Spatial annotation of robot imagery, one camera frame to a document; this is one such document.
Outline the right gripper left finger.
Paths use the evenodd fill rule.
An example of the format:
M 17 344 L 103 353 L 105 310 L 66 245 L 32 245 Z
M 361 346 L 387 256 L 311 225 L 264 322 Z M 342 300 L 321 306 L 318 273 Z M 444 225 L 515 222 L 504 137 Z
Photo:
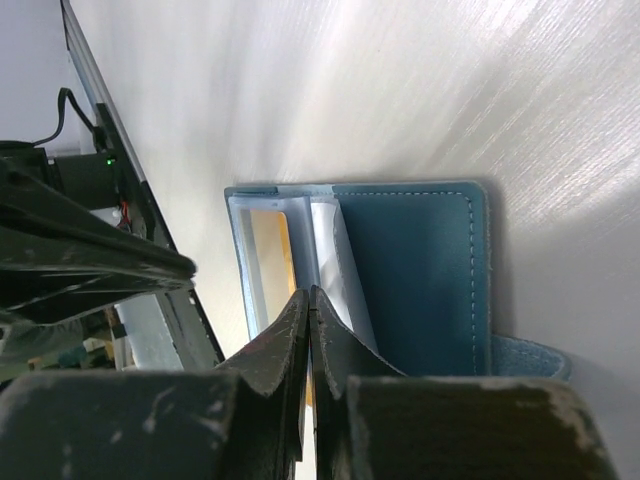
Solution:
M 302 457 L 308 294 L 204 373 L 52 372 L 1 396 L 5 479 L 291 479 Z

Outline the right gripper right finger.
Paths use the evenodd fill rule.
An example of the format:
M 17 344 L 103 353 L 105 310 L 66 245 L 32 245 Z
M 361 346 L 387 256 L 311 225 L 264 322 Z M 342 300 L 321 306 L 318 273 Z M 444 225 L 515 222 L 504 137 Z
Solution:
M 321 479 L 613 479 L 590 412 L 564 382 L 407 377 L 310 293 Z

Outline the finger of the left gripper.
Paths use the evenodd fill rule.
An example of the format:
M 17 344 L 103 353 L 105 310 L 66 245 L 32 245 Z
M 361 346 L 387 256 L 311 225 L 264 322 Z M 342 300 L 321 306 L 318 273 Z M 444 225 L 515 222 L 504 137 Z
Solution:
M 149 277 L 3 277 L 1 326 L 55 324 L 140 295 L 191 286 L 189 279 Z
M 190 280 L 192 260 L 123 232 L 1 162 L 1 267 Z

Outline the gold card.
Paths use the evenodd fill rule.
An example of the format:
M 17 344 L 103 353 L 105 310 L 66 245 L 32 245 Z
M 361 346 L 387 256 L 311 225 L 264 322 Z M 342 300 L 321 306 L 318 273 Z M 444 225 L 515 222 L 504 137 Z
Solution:
M 284 212 L 251 209 L 249 220 L 251 289 L 258 325 L 265 329 L 296 289 L 291 242 Z

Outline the blue leather card holder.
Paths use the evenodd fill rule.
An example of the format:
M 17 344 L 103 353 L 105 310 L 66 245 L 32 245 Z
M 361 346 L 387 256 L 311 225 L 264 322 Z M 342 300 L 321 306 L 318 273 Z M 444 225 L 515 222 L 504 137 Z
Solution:
M 322 288 L 341 322 L 411 376 L 533 376 L 565 380 L 561 352 L 491 328 L 486 191 L 472 181 L 295 184 L 225 192 L 247 325 L 249 211 L 287 217 L 296 289 Z

